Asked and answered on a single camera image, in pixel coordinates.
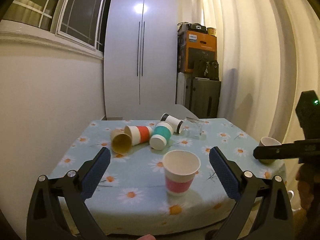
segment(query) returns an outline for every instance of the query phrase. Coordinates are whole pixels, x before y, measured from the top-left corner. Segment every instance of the teal striped paper cup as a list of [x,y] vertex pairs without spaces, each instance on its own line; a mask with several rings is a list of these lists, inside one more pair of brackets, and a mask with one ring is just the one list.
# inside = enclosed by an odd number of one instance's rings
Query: teal striped paper cup
[[163,150],[173,135],[173,127],[165,121],[157,123],[153,135],[150,138],[150,146],[155,150]]

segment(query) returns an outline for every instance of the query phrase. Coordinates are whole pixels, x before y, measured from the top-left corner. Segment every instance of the table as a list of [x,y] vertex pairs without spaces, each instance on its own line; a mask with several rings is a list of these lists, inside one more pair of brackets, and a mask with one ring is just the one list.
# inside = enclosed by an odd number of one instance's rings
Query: table
[[[158,121],[93,121],[71,145],[49,178],[62,177],[78,170],[95,157],[101,147],[110,148],[110,131],[126,125],[149,125]],[[85,201],[91,214],[106,234],[162,235],[201,228],[226,218],[235,202],[229,199],[212,169],[208,152],[218,146],[227,159],[255,176],[284,180],[284,162],[264,165],[253,156],[258,143],[226,119],[204,120],[202,138],[184,138],[174,134],[163,151],[148,143],[132,147],[124,155],[112,154],[111,163],[92,198]],[[197,154],[201,167],[183,197],[167,195],[164,186],[163,155],[174,149]],[[66,205],[61,200],[62,209]],[[66,214],[67,222],[71,219]]]

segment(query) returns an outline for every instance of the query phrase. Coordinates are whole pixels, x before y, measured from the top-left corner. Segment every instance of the black vertical handle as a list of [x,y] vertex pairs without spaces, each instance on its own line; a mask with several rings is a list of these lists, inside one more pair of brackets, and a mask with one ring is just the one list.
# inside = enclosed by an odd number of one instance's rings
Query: black vertical handle
[[143,40],[142,40],[142,70],[141,70],[141,76],[143,76],[143,49],[144,49],[144,26],[146,22],[143,22]]
[[139,64],[139,38],[140,38],[140,22],[139,22],[139,31],[138,31],[137,77],[139,76],[139,71],[138,71],[138,64]]

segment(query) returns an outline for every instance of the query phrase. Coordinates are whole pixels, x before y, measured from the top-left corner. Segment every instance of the black bag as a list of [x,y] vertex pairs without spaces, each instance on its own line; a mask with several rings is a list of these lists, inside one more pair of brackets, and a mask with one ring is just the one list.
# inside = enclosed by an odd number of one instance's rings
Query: black bag
[[205,33],[208,34],[207,28],[205,26],[202,26],[199,23],[189,23],[188,24],[188,30],[193,32],[199,32],[199,33]]

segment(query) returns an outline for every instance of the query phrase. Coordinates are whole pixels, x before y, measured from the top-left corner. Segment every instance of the curtain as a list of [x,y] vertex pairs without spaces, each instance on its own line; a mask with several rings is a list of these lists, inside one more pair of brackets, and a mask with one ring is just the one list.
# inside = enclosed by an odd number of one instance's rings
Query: curtain
[[[320,95],[320,21],[307,0],[194,0],[217,29],[222,80],[218,117],[257,141],[303,139],[295,114],[300,94]],[[296,160],[286,161],[295,188]]]

